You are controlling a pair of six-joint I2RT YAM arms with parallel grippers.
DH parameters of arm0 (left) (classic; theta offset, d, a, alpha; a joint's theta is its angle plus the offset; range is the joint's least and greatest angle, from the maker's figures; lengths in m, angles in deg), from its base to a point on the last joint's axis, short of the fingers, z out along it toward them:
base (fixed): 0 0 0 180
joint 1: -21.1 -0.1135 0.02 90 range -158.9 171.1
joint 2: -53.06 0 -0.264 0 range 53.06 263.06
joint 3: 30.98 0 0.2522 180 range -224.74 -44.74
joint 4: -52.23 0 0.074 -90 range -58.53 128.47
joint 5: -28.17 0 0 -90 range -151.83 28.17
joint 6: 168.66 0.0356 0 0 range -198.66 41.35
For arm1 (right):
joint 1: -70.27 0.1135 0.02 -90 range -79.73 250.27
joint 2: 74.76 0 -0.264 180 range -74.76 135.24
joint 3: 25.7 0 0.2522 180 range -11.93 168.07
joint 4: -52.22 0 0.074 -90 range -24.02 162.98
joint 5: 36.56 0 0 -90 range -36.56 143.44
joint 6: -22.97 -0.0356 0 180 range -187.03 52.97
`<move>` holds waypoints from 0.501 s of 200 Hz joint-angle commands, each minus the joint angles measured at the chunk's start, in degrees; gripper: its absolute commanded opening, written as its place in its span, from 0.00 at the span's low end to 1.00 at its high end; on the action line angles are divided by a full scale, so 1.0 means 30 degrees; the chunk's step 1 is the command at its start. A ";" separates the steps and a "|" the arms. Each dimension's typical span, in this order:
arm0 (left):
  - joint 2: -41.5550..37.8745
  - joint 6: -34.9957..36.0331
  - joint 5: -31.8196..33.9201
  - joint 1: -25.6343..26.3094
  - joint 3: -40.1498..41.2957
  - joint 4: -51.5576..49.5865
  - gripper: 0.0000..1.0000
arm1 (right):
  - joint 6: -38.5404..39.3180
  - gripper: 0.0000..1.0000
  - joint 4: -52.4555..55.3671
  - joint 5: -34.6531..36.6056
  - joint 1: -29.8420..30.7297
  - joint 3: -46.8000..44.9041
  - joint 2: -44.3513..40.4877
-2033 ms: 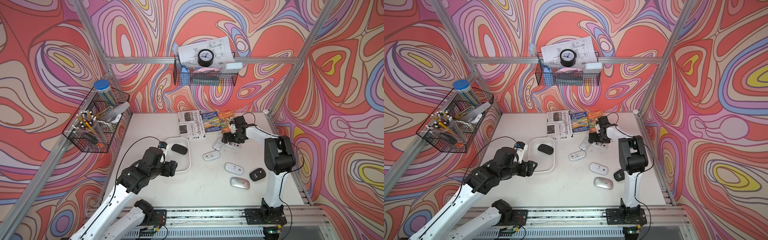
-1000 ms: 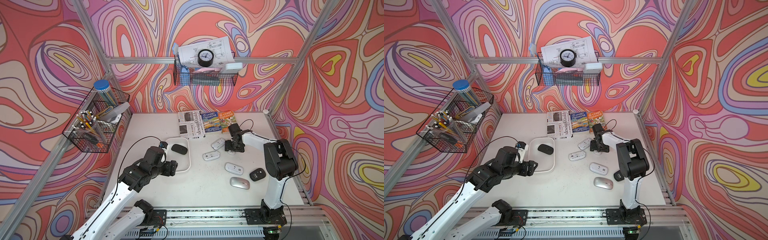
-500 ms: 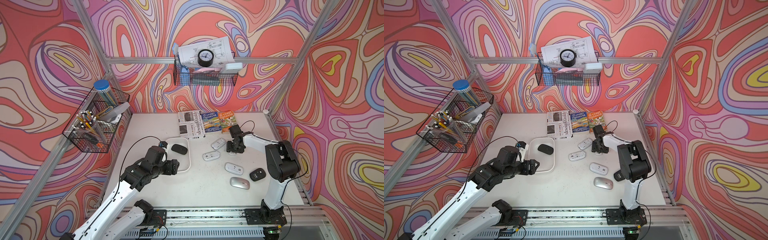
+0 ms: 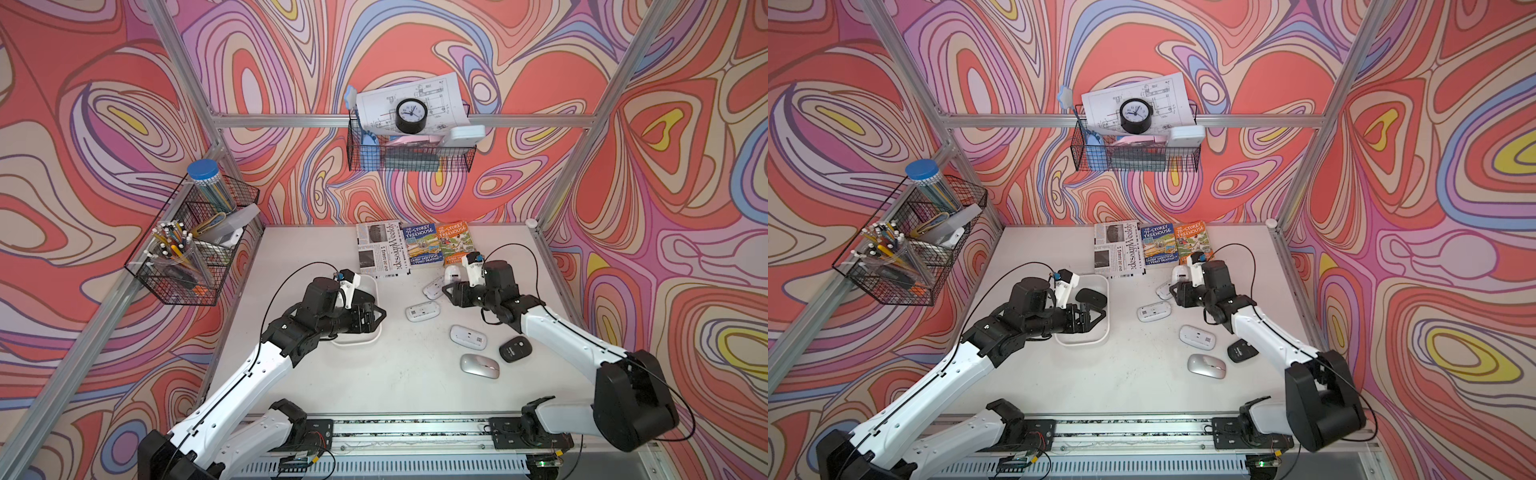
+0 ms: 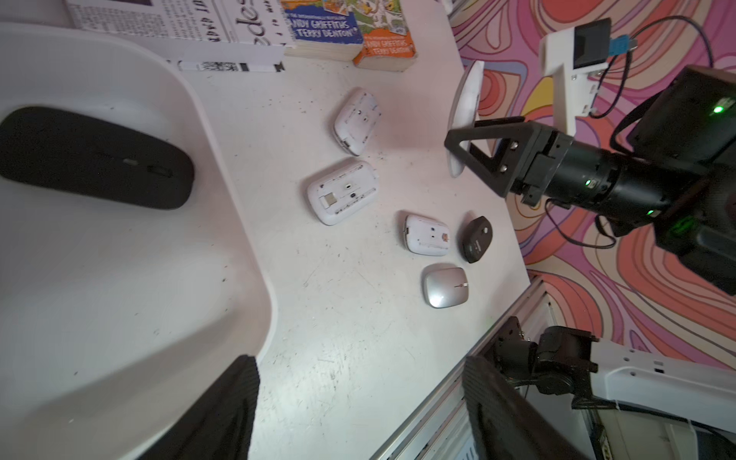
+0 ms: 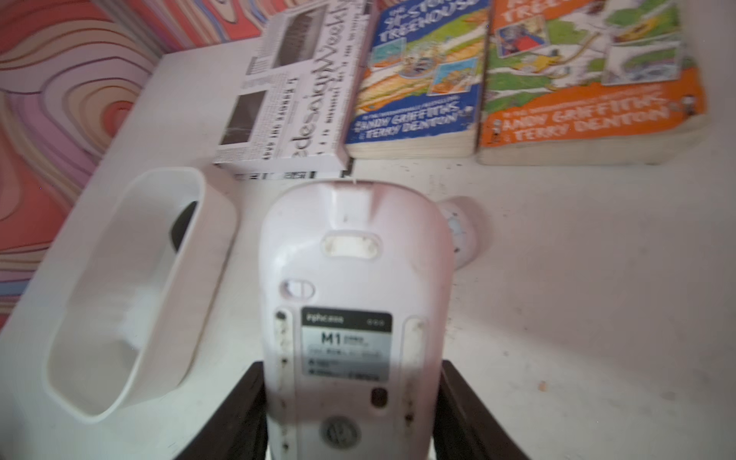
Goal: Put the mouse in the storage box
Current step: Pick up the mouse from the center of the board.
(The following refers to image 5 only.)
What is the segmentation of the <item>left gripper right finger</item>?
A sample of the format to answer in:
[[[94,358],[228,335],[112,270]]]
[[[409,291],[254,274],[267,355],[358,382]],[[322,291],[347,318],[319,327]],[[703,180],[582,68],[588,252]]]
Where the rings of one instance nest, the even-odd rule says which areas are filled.
[[[463,363],[462,387],[480,459],[583,459],[485,358]]]

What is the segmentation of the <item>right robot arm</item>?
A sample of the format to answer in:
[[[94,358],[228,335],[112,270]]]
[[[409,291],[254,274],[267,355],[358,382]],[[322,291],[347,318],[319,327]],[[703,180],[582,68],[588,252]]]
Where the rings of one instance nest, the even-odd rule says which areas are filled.
[[[623,120],[626,148],[599,149],[521,117],[451,128],[448,153],[497,195],[597,215],[616,239],[651,225],[655,243],[726,294],[735,291],[735,76],[690,65]],[[640,358],[566,327],[538,341],[496,335],[468,358],[464,391],[482,458],[578,458],[579,452],[517,393],[573,398],[576,408],[644,409],[735,429],[735,376],[695,363]]]

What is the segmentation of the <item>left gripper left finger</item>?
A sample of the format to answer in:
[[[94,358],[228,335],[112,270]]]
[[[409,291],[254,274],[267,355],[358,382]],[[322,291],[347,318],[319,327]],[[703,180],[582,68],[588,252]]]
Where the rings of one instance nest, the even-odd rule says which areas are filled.
[[[254,356],[238,356],[142,459],[247,459],[260,375]]]

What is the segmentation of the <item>white mouse top upside-down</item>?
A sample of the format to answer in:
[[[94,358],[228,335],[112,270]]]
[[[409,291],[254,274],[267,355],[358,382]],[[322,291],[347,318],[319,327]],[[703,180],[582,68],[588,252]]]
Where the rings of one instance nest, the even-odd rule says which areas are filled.
[[[348,153],[361,156],[381,115],[375,96],[363,88],[356,88],[333,122],[337,143]]]

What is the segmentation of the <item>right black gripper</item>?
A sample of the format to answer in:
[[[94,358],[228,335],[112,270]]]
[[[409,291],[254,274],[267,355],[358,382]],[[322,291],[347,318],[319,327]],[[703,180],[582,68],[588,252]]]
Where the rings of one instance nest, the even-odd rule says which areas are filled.
[[[513,191],[530,205],[546,196],[565,205],[596,207],[618,180],[617,156],[551,126],[540,128],[522,117],[478,121],[450,130],[445,147],[499,197]],[[541,134],[546,142],[533,151]]]

